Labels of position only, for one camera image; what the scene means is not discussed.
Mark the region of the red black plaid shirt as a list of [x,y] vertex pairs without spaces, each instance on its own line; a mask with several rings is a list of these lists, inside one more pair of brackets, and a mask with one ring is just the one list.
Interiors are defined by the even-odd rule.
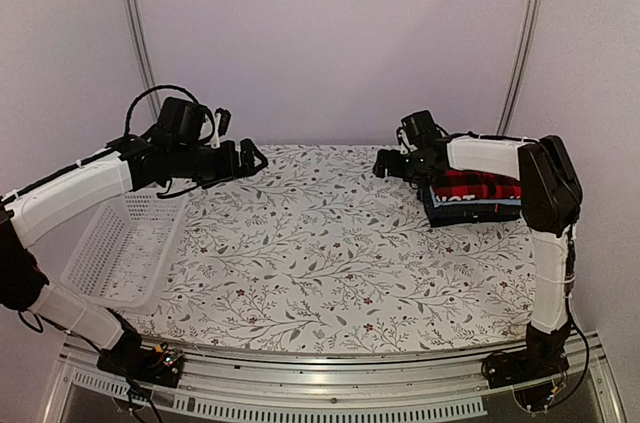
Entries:
[[514,178],[486,172],[448,170],[430,186],[438,204],[503,202],[519,204],[521,185]]

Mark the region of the dark shirts stack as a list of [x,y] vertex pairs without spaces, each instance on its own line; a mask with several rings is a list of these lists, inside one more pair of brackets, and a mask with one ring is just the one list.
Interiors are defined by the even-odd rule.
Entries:
[[517,220],[521,215],[521,206],[476,206],[435,208],[432,204],[431,188],[417,191],[417,198],[422,203],[428,222],[433,228],[458,224],[509,222]]

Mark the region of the light blue shirt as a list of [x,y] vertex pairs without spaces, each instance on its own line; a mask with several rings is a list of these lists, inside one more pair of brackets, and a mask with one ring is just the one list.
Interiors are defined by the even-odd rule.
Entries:
[[476,206],[521,206],[521,200],[519,198],[507,198],[507,199],[476,199],[470,195],[463,195],[462,197],[440,197],[437,194],[431,194],[432,204],[435,208],[445,207],[476,207]]

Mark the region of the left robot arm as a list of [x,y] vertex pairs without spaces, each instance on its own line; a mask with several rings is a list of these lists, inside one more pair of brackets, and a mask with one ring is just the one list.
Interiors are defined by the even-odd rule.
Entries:
[[30,312],[108,353],[128,377],[148,369],[140,336],[114,312],[49,280],[31,247],[84,211],[152,184],[177,179],[208,189],[256,175],[267,158],[250,139],[224,140],[231,114],[211,110],[188,90],[169,92],[156,122],[142,135],[123,134],[96,153],[1,198],[1,304]]

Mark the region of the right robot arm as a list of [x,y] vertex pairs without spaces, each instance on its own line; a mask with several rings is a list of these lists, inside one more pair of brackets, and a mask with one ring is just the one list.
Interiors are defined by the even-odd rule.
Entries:
[[521,188],[520,213],[534,245],[536,294],[526,327],[525,349],[487,356],[482,371],[493,381],[537,379],[564,371],[564,343],[576,324],[569,298],[575,281],[574,228],[582,188],[562,139],[449,134],[429,111],[402,119],[398,150],[381,150],[373,173],[409,183],[427,201],[436,178],[449,171],[511,178]]

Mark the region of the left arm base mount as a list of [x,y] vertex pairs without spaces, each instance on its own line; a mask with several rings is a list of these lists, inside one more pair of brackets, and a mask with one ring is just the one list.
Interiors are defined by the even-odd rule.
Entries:
[[101,352],[97,368],[101,371],[154,384],[177,388],[184,367],[184,352],[160,343],[144,348],[137,342],[118,343]]

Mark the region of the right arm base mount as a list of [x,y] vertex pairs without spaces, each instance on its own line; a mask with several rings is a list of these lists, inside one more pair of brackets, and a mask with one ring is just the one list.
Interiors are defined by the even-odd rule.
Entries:
[[529,413],[548,410],[566,387],[569,362],[563,350],[549,358],[526,349],[496,351],[481,363],[481,374],[491,389],[511,387],[516,403]]

